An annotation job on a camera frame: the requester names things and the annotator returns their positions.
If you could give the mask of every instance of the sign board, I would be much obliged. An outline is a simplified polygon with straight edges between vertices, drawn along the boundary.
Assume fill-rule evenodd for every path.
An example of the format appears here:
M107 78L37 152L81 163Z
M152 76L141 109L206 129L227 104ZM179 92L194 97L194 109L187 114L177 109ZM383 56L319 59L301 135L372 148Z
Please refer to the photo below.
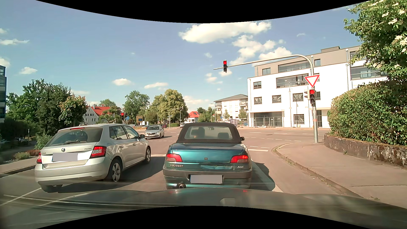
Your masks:
M315 83L319 79L319 75L310 75L310 76L306 76L304 78L309 83L309 85L313 88L315 86Z

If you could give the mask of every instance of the car door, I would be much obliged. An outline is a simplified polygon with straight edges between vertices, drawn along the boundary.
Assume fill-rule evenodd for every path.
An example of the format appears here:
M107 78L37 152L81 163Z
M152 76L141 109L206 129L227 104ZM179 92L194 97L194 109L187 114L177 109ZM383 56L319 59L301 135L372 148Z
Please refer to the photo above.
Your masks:
M127 132L128 138L132 140L131 160L132 164L144 159L146 153L146 145L140 139L139 134L129 126L123 126Z

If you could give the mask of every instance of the traffic light pole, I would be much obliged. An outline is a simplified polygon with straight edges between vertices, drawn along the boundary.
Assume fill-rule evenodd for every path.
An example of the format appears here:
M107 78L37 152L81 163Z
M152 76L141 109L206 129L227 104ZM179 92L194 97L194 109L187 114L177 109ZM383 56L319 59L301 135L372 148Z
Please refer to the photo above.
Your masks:
M252 62L246 62L246 63L242 63L242 64L236 64L236 65L232 65L232 66L227 66L225 67L225 62L226 60L223 62L224 66L221 68L214 68L214 70L218 70L218 69L222 69L223 71L226 72L227 68L230 67L235 67L235 66L240 66L240 65L246 65L246 64L254 64L254 63L260 63L260 62L265 62L265 61L271 61L271 60L276 60L276 59L285 59L285 58L290 58L290 57L301 57L304 58L306 61L308 61L310 67L311 67L311 75L314 75L314 64L312 63L312 61L304 56L304 55L300 55L300 54L294 54L294 55L288 55L288 56L283 56L283 57L278 57L278 58L272 58L272 59L264 59L264 60L256 60L256 61L252 61ZM318 126L317 126L317 106L316 103L313 104L312 106L312 118L313 118L313 123L314 123L314 141L315 143L318 143Z

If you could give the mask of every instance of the taillight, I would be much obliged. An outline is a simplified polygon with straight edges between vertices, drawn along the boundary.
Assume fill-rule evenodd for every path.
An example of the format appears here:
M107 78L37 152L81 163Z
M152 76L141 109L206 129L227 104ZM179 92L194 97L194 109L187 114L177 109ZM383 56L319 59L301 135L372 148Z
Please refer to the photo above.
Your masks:
M42 164L41 152L39 152L39 154L38 154L38 157L37 157L37 164Z
M247 155L236 155L230 160L230 163L249 163L249 156Z
M106 146L95 146L93 147L92 154L90 155L90 158L95 158L95 157L103 157L106 155Z
M167 154L167 161L170 162L182 162L182 158L178 154Z

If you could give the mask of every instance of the license plate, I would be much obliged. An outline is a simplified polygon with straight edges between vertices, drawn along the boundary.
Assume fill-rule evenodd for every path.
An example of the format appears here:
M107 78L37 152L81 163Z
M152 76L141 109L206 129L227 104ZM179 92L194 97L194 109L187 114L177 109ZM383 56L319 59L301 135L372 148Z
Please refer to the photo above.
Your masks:
M192 184L222 184L222 175L191 175Z
M54 153L52 162L78 161L78 153Z

